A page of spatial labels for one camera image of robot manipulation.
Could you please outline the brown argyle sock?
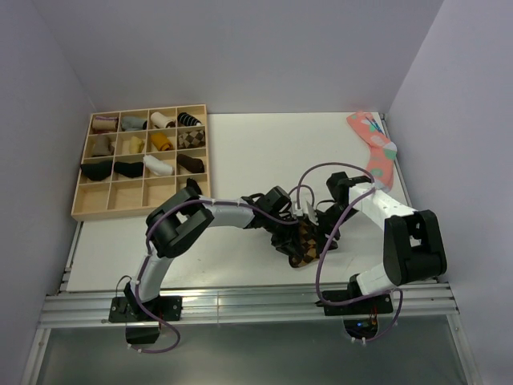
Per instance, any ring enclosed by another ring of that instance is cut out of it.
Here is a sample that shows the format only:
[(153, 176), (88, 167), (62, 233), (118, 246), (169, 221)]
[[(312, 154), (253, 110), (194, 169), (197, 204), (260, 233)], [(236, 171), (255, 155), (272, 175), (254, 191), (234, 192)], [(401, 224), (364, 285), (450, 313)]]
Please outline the brown argyle sock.
[(289, 256), (289, 265), (298, 269), (318, 261), (326, 241), (326, 235), (315, 224), (301, 221), (293, 254)]

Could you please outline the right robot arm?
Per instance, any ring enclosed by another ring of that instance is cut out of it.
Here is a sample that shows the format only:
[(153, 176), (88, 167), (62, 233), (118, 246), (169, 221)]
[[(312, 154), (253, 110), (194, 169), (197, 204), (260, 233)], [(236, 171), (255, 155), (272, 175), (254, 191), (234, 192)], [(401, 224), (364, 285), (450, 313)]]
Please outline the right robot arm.
[[(369, 176), (349, 177), (337, 172), (326, 181), (334, 199), (330, 226), (317, 265), (315, 290), (325, 306), (348, 306), (362, 313), (374, 304), (375, 297), (389, 294), (410, 282), (436, 278), (446, 272), (447, 262), (438, 224), (430, 210), (418, 211), (396, 201), (374, 187)], [(368, 217), (383, 234), (382, 261), (354, 276), (346, 290), (347, 299), (334, 302), (324, 297), (320, 287), (325, 255), (349, 213), (356, 210)]]

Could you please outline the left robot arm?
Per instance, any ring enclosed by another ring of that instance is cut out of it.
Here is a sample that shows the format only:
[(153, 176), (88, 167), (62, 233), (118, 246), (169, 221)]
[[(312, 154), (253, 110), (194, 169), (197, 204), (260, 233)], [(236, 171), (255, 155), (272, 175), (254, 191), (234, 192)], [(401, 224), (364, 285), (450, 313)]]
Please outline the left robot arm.
[(267, 194), (216, 201), (194, 188), (181, 189), (146, 219), (146, 255), (139, 271), (123, 290), (127, 311), (137, 320), (157, 313), (160, 288), (172, 261), (187, 252), (209, 227), (265, 229), (271, 244), (290, 261), (300, 261), (300, 226), (284, 213), (291, 203), (280, 187)]

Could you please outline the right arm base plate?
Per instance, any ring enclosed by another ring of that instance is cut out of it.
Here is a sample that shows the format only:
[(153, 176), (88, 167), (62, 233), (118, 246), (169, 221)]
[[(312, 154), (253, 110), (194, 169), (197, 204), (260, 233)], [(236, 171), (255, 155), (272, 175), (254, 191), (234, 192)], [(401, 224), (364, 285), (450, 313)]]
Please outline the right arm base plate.
[(374, 338), (378, 335), (378, 315), (392, 314), (393, 304), (389, 294), (367, 298), (344, 306), (328, 306), (322, 301), (315, 302), (316, 307), (321, 307), (326, 317), (346, 317), (344, 319), (345, 331), (351, 338), (363, 340)]

